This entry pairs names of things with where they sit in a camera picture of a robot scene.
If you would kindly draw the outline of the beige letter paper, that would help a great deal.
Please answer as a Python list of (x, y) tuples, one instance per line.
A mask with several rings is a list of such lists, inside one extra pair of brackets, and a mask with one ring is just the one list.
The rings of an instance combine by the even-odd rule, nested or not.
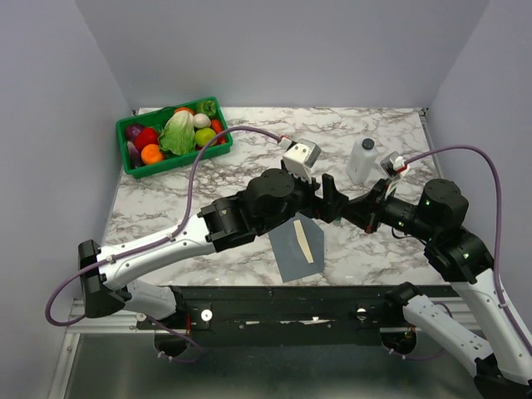
[(310, 249), (307, 236), (305, 234), (301, 220), (300, 219), (294, 220), (293, 227), (294, 227), (296, 239), (298, 241), (298, 245), (303, 253), (304, 258), (306, 259), (308, 264), (313, 264), (314, 259), (313, 259), (312, 250)]

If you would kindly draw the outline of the grey envelope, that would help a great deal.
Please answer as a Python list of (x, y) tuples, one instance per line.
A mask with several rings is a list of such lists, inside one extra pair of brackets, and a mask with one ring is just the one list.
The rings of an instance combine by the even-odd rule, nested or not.
[[(308, 264), (298, 245), (293, 221), (300, 219), (312, 250), (314, 263)], [(310, 218), (296, 214), (268, 233), (274, 257), (284, 283), (322, 273), (325, 268), (323, 230)]]

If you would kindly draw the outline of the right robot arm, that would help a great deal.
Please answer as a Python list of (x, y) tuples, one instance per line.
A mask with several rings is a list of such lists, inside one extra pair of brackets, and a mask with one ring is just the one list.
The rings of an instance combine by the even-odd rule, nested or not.
[(387, 294), (384, 319), (394, 326), (408, 322), (428, 334), (473, 376), (484, 398), (529, 398), (531, 333), (496, 282), (490, 251), (462, 225), (467, 199), (454, 182), (443, 179), (426, 183), (416, 205), (387, 189), (387, 181), (379, 180), (370, 192), (350, 200), (342, 217), (369, 234), (386, 224), (424, 241), (429, 264), (461, 297), (483, 334), (459, 324), (410, 283)]

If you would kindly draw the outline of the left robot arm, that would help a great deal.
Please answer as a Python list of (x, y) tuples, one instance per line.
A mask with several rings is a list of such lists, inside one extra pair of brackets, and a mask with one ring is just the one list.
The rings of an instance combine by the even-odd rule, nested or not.
[(141, 277), (179, 261), (249, 244), (302, 214), (333, 222), (347, 204), (334, 178), (304, 181), (286, 170), (268, 169), (244, 190), (215, 200), (178, 226), (117, 246), (100, 247), (81, 277), (85, 315), (103, 318), (127, 310), (143, 313), (166, 328), (176, 328), (184, 307), (170, 287)]

